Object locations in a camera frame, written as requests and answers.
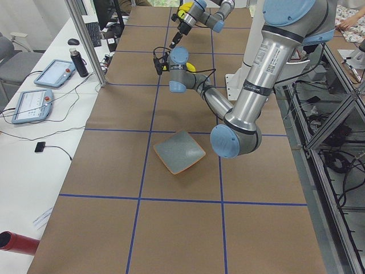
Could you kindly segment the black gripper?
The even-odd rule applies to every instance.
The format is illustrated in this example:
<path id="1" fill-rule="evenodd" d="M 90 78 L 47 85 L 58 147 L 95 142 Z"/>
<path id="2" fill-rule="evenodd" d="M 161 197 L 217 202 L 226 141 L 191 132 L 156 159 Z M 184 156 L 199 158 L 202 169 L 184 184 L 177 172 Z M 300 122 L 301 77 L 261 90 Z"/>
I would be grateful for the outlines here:
<path id="1" fill-rule="evenodd" d="M 190 24 L 188 24 L 188 23 L 186 23 L 186 22 L 181 22 L 181 23 L 178 25 L 179 33 L 180 33 L 180 34 L 183 34 L 183 35 L 188 35 L 188 34 L 189 34 L 189 32 L 191 31 L 191 29 L 192 29 L 191 25 L 190 25 Z M 180 42 L 180 34 L 179 34 L 179 33 L 177 33 L 177 34 L 173 37 L 173 39 L 172 39 L 172 41 L 171 41 L 171 43 L 170 43 L 170 45 L 169 45 L 169 47 L 170 47 L 170 48 L 175 48 L 175 47 L 176 47 L 176 45 Z"/>
<path id="2" fill-rule="evenodd" d="M 164 71 L 169 71 L 168 55 L 156 58 L 156 72 L 162 74 Z"/>

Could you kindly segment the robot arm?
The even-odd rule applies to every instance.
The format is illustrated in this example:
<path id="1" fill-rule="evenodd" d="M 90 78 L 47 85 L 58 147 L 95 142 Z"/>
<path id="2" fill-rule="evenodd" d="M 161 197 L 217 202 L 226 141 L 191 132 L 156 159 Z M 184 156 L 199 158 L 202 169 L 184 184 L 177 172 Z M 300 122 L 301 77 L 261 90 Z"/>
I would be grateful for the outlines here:
<path id="1" fill-rule="evenodd" d="M 194 1 L 180 18 L 169 50 L 153 61 L 158 74 L 170 73 L 171 92 L 195 90 L 222 120 L 210 134 L 212 149 L 220 157 L 235 158 L 255 151 L 261 144 L 256 120 L 294 50 L 300 45 L 325 43 L 333 38 L 337 2 L 265 1 L 256 9 L 256 14 L 263 16 L 263 40 L 235 104 L 224 98 L 206 75 L 188 69 L 189 53 L 179 45 L 197 22 L 215 32 L 222 30 L 235 3 L 218 1 L 217 4 L 219 10 L 211 14 L 206 11 L 205 1 Z"/>
<path id="2" fill-rule="evenodd" d="M 179 6 L 171 16 L 172 21 L 179 22 L 177 33 L 169 46 L 171 49 L 178 45 L 184 35 L 189 34 L 196 23 L 201 23 L 203 27 L 217 33 L 222 30 L 226 18 L 235 7 L 235 1 L 223 0 L 213 1 L 213 3 L 219 6 L 214 14 L 208 12 L 205 1 L 191 1 Z"/>

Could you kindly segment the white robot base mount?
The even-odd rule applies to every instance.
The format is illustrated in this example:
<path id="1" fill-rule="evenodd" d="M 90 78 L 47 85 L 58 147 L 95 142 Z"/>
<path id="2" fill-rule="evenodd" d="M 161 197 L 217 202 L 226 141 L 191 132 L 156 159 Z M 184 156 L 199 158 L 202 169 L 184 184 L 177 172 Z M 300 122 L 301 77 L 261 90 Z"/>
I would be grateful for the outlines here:
<path id="1" fill-rule="evenodd" d="M 228 100 L 236 101 L 238 99 L 244 80 L 245 77 L 242 76 L 240 72 L 225 75 L 226 93 Z"/>

